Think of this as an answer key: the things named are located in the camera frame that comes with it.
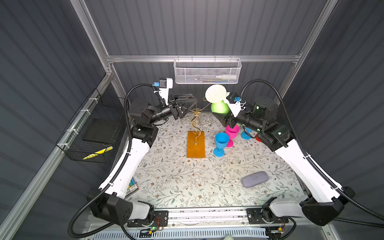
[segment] purple case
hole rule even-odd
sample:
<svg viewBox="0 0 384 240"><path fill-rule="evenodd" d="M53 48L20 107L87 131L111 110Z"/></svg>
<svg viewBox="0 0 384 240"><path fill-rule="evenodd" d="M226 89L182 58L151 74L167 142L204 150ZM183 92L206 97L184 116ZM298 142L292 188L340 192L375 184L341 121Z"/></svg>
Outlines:
<svg viewBox="0 0 384 240"><path fill-rule="evenodd" d="M254 187L260 183L268 181L269 177L266 172L255 172L251 175L245 176L241 179L241 183L245 188Z"/></svg>

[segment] orange wooden block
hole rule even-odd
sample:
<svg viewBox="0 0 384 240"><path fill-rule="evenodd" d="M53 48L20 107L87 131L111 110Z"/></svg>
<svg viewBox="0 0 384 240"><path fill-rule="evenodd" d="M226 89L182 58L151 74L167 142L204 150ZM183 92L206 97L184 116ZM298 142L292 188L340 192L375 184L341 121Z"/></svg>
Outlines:
<svg viewBox="0 0 384 240"><path fill-rule="evenodd" d="M187 157L205 158L204 132L201 131L201 135L197 138L197 144L195 144L196 136L197 136L197 133L193 133L193 131L188 131Z"/></svg>

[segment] leaf pattern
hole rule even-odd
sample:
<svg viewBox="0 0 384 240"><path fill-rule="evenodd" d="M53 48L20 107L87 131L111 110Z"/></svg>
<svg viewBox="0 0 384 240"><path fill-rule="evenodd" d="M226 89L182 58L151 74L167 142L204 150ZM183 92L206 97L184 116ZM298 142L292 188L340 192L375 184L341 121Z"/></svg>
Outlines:
<svg viewBox="0 0 384 240"><path fill-rule="evenodd" d="M134 178L139 190L132 200L151 203L157 208L219 207L262 205L271 197L303 195L294 171L263 143L244 140L239 135L225 155L215 157L215 135L225 128L211 114L205 134L205 158L186 158L187 132L193 128L170 119L158 126L157 139L140 162ZM244 188L241 179L265 171L269 180L252 188Z"/></svg>

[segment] yellow object in basket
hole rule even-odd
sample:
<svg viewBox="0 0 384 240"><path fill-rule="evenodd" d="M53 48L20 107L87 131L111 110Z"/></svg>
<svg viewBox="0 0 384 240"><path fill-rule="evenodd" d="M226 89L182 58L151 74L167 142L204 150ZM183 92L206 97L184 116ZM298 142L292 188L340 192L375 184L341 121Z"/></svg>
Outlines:
<svg viewBox="0 0 384 240"><path fill-rule="evenodd" d="M90 158L93 158L93 157L96 157L97 155L99 155L99 154L103 154L103 153L105 153L105 152L107 152L107 151L110 151L110 150L112 150L112 149L113 149L112 146L111 146L111 147L104 148L104 149L102 149L102 150L100 150L100 151L97 151L97 152L95 152L95 153L92 153L92 154L86 156L85 158L83 158L83 160L85 160L85 159L90 159Z"/></svg>

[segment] wire basket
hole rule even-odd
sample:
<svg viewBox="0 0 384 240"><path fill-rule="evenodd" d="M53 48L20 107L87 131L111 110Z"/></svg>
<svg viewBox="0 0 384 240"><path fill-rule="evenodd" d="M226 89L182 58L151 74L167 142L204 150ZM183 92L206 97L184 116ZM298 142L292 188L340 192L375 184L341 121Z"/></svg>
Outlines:
<svg viewBox="0 0 384 240"><path fill-rule="evenodd" d="M191 57L175 58L173 66L177 84L236 84L242 65L239 58Z"/></svg>
<svg viewBox="0 0 384 240"><path fill-rule="evenodd" d="M116 140L122 138L126 126L123 108L105 106L102 101L102 96L99 95L94 99L88 109L81 111L83 111L83 113L78 123L72 129L66 130L70 132L66 142L57 142L56 145L65 152L69 159L74 161L99 163L113 161L119 147L119 144L115 144ZM112 126L116 126L114 131L110 131L113 133L110 139L108 138L107 141L103 142L84 140L89 128L91 126L94 127L93 124L95 121L107 121L111 123ZM102 126L103 125L101 125L98 131L105 131Z"/></svg>

